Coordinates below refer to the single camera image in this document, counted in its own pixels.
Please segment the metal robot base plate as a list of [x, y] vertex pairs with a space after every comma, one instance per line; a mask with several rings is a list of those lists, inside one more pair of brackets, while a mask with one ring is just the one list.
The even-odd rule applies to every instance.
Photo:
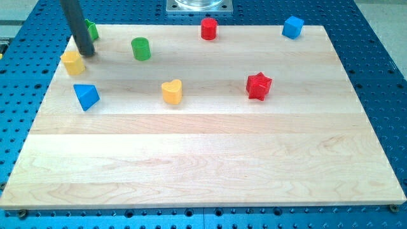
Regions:
[[232, 0], [166, 0], [166, 12], [170, 15], [189, 13], [232, 14]]

